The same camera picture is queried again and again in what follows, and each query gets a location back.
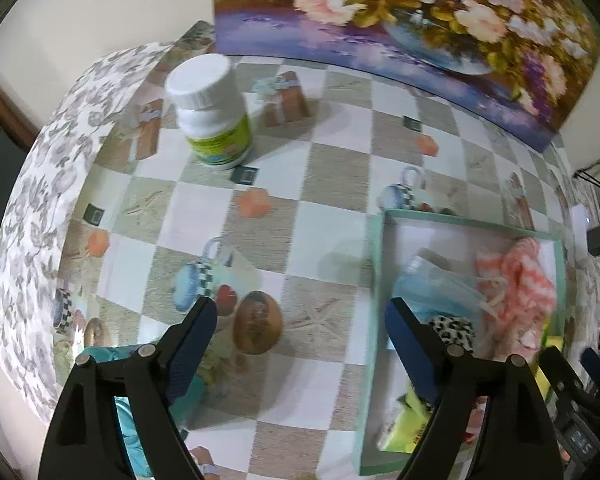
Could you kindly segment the green tissue pack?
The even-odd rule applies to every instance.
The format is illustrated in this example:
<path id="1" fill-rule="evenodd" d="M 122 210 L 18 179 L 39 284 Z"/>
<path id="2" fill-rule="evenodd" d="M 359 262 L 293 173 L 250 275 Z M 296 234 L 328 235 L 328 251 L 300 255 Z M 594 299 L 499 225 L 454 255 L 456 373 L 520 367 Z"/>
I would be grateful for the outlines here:
<path id="1" fill-rule="evenodd" d="M 396 399 L 377 437 L 381 452 L 411 454 L 429 422 L 432 406 L 412 389 Z"/>

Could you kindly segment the leopard print scrunchie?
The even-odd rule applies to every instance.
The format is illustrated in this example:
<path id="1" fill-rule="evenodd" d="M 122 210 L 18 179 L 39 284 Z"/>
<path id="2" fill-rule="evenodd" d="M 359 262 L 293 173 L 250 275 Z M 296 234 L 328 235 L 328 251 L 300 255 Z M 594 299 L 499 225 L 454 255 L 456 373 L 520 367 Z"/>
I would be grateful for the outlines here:
<path id="1" fill-rule="evenodd" d="M 457 344 L 465 351 L 474 352 L 475 330 L 468 318 L 454 315 L 435 315 L 428 325 L 449 346 Z"/>

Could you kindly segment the pink striped fluffy towel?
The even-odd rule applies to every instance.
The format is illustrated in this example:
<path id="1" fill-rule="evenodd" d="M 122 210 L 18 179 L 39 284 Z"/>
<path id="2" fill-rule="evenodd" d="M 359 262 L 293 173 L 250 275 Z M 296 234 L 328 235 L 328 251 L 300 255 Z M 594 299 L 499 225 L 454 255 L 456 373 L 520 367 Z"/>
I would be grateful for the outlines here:
<path id="1" fill-rule="evenodd" d="M 544 325 L 557 307 L 557 292 L 540 265 L 541 244 L 516 240 L 507 252 L 476 253 L 478 291 L 489 310 L 482 314 L 477 356 L 504 362 L 519 354 L 532 362 L 540 351 Z"/>

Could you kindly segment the blue face mask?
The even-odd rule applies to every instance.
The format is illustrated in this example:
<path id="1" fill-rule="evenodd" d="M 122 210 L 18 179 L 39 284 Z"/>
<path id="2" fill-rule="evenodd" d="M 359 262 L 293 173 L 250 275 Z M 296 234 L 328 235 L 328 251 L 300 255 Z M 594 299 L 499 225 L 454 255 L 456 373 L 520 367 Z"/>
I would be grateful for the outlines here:
<path id="1" fill-rule="evenodd" d="M 467 318 L 475 327 L 481 313 L 496 317 L 495 303 L 504 298 L 504 278 L 479 278 L 445 270 L 414 256 L 393 284 L 393 298 L 401 298 L 422 324 L 436 315 Z"/>

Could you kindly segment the green yellow sponge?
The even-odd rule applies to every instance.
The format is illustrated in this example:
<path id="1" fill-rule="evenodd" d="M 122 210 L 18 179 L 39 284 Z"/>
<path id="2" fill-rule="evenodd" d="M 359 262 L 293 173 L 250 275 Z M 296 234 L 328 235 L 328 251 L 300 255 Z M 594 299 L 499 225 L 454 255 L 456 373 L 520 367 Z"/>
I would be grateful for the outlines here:
<path id="1" fill-rule="evenodd" d="M 545 402 L 557 391 L 558 385 L 565 382 L 566 364 L 562 355 L 562 338 L 549 336 L 539 354 L 538 369 L 535 372 L 535 380 Z"/>

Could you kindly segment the teal plastic toy case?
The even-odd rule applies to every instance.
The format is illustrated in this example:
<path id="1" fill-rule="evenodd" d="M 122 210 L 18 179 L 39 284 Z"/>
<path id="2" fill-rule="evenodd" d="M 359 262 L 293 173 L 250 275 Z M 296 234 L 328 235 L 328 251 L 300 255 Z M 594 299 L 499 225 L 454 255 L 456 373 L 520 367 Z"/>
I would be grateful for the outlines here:
<path id="1" fill-rule="evenodd" d="M 137 349 L 138 346 L 86 347 L 83 353 L 89 354 L 97 363 L 102 363 L 126 359 Z M 201 377 L 195 375 L 184 396 L 180 396 L 169 408 L 182 440 L 185 440 L 188 435 L 187 427 L 195 418 L 205 392 L 206 384 Z M 126 396 L 116 396 L 114 403 L 117 407 L 123 442 L 134 474 L 137 478 L 152 478 L 154 475 L 145 456 L 143 445 L 140 443 L 129 399 Z"/>

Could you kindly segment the floral white tablecloth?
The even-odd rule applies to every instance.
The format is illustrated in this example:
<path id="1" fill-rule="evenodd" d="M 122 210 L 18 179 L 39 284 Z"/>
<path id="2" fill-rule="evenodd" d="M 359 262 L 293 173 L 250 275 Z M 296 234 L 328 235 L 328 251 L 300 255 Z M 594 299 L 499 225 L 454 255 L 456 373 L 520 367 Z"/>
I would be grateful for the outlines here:
<path id="1" fill-rule="evenodd" d="M 53 416 L 53 310 L 70 218 L 102 144 L 170 49 L 152 42 L 103 56 L 41 129 L 0 227 L 0 367 L 42 422 Z"/>

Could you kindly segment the white pill bottle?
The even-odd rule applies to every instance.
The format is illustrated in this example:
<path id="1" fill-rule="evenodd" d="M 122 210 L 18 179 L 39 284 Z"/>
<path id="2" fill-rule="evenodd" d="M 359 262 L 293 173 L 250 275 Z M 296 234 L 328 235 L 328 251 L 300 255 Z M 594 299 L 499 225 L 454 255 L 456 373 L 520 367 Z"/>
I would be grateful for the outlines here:
<path id="1" fill-rule="evenodd" d="M 245 99 L 227 56 L 207 53 L 190 58 L 166 77 L 164 90 L 196 159 L 218 169 L 242 163 L 251 150 L 253 135 Z"/>

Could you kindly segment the floral painting canvas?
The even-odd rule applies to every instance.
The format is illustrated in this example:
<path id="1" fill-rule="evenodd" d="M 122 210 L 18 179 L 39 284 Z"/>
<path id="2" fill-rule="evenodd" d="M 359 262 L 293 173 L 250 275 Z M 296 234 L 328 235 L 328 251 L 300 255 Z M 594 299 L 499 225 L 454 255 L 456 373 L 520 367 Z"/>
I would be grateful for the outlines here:
<path id="1" fill-rule="evenodd" d="M 600 57 L 582 0 L 214 0 L 219 49 L 404 82 L 543 151 Z"/>

